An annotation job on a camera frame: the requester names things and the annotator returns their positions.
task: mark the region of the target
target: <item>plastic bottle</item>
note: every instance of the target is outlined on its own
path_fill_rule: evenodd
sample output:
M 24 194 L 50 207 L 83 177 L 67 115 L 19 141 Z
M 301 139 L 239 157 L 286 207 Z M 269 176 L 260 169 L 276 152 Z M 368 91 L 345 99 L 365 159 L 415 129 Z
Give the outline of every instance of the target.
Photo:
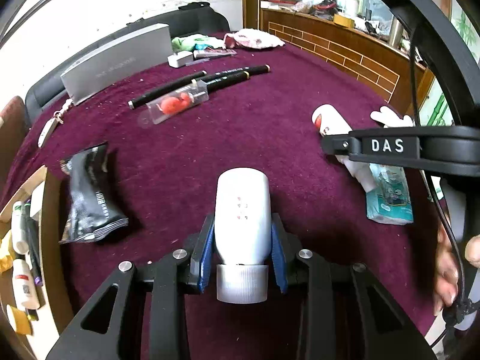
M 258 303 L 267 299 L 272 225 L 268 178 L 250 168 L 220 175 L 215 204 L 217 299 L 227 303 Z
M 11 213 L 11 243 L 18 254 L 27 254 L 28 238 L 26 227 L 25 205 L 15 202 Z
M 352 130 L 345 119 L 342 118 L 342 115 L 330 104 L 318 107 L 313 112 L 311 121 L 322 136 L 348 134 Z M 365 192 L 370 192 L 377 187 L 368 163 L 350 161 L 346 155 L 336 155 L 335 157 L 345 165 L 349 173 L 357 179 Z
M 32 274 L 25 260 L 14 259 L 12 283 L 17 305 L 30 310 L 40 308 Z

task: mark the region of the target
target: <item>finger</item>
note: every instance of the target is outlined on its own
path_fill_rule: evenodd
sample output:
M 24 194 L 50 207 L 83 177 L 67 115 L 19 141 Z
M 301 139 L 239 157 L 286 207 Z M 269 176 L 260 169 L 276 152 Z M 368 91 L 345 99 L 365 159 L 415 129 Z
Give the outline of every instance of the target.
M 458 267 L 454 255 L 446 248 L 439 246 L 435 258 L 437 273 L 450 284 L 458 282 Z
M 451 306 L 458 293 L 458 286 L 445 280 L 443 276 L 437 274 L 434 284 L 435 292 L 442 297 L 445 305 Z
M 473 266 L 480 268 L 480 235 L 476 235 L 466 244 L 465 258 Z
M 405 116 L 403 117 L 403 121 L 404 121 L 404 123 L 405 123 L 406 126 L 408 126 L 408 127 L 412 127 L 412 126 L 413 126 L 413 120 L 412 120 L 412 118 L 409 117 L 408 115 L 405 115 Z
M 388 118 L 386 118 L 385 115 L 381 114 L 378 111 L 372 111 L 370 114 L 370 118 L 383 124 L 386 124 L 386 121 L 388 120 Z
M 386 115 L 389 119 L 392 119 L 392 120 L 400 119 L 398 115 L 395 113 L 395 111 L 391 110 L 386 105 L 382 105 L 380 107 L 380 112 Z
M 452 244 L 450 243 L 450 239 L 448 238 L 447 232 L 441 222 L 438 225 L 437 240 L 439 244 L 442 244 L 448 249 L 452 249 Z
M 442 297 L 434 292 L 433 293 L 433 315 L 436 317 L 443 309 L 443 300 Z

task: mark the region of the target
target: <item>wooden cabinet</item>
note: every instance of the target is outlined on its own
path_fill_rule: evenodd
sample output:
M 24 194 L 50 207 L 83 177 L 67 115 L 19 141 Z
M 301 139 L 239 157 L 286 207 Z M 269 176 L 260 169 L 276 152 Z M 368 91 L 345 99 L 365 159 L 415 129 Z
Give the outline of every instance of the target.
M 409 110 L 410 59 L 387 43 L 328 20 L 273 9 L 261 9 L 261 29 L 368 85 L 401 114 Z M 415 65 L 417 87 L 425 72 L 428 69 Z M 418 99 L 419 106 L 423 100 Z

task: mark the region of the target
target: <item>green cloth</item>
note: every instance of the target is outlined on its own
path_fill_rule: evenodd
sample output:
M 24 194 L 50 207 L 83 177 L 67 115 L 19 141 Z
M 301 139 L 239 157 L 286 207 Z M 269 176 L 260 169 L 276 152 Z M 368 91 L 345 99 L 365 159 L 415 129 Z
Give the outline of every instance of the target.
M 219 48 L 222 47 L 223 44 L 223 40 L 202 34 L 172 39 L 172 49 L 174 53 L 178 53 L 179 51 L 193 51 L 195 49 L 203 50 L 206 47 Z

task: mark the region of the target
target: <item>white bottle cap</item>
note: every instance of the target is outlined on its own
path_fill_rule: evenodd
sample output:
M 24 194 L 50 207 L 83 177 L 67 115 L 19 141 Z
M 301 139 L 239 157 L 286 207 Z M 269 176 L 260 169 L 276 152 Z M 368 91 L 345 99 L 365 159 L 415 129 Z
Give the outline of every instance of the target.
M 267 300 L 268 265 L 217 265 L 217 299 L 249 304 Z
M 12 242 L 12 246 L 18 254 L 27 254 L 29 251 L 28 243 L 23 239 L 15 240 Z

